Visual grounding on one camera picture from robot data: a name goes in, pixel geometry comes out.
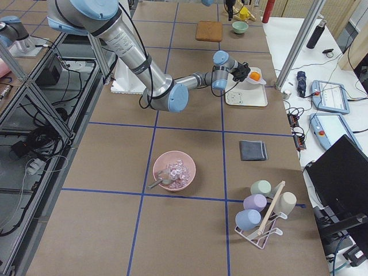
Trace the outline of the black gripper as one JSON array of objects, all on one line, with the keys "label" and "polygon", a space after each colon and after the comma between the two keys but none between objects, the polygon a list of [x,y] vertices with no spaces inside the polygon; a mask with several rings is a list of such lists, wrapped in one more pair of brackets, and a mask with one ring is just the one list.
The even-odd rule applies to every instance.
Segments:
[{"label": "black gripper", "polygon": [[251,69],[249,68],[249,65],[247,62],[238,64],[238,67],[233,70],[231,73],[233,78],[232,80],[234,82],[243,82],[251,72]]}]

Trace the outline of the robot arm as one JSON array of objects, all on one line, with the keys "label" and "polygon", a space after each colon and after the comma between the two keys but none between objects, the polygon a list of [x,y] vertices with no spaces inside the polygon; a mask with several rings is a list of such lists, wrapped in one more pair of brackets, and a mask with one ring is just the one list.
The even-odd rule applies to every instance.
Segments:
[{"label": "robot arm", "polygon": [[17,16],[1,18],[1,43],[4,46],[10,47],[16,41],[23,41],[28,37],[28,31]]},{"label": "robot arm", "polygon": [[242,82],[251,71],[246,62],[239,63],[227,52],[217,51],[211,72],[173,79],[156,65],[141,38],[123,21],[124,12],[118,1],[48,1],[47,4],[48,23],[52,29],[73,35],[91,35],[107,44],[145,85],[142,99],[147,108],[181,112],[187,106],[190,90],[210,86],[224,91],[229,74],[233,81]]}]

